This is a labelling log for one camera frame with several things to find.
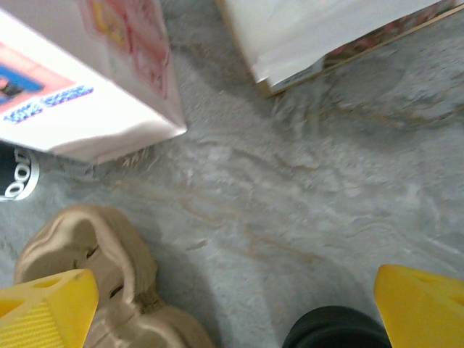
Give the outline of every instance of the tan molded plastic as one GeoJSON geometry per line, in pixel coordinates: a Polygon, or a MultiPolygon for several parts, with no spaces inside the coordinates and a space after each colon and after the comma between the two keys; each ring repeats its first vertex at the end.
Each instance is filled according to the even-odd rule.
{"type": "Polygon", "coordinates": [[[213,347],[191,315],[158,297],[157,264],[118,210],[75,206],[59,212],[22,251],[14,283],[76,268],[91,269],[99,290],[84,347],[213,347]]]}

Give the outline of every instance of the yellow plastic piece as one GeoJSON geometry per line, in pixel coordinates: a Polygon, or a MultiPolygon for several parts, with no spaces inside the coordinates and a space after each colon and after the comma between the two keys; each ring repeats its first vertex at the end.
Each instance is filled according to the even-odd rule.
{"type": "Polygon", "coordinates": [[[374,294],[393,348],[464,347],[463,281],[384,265],[374,294]]]}
{"type": "Polygon", "coordinates": [[[82,348],[98,305],[90,270],[0,290],[1,348],[82,348]]]}

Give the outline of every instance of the floor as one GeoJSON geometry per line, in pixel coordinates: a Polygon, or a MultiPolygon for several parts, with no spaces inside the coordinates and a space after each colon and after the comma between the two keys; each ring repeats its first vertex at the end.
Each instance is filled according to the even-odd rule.
{"type": "Polygon", "coordinates": [[[385,263],[464,278],[464,12],[263,99],[212,0],[163,6],[190,131],[95,168],[40,154],[0,209],[0,286],[76,203],[127,214],[219,347],[279,347],[323,305],[378,318],[385,263]]]}

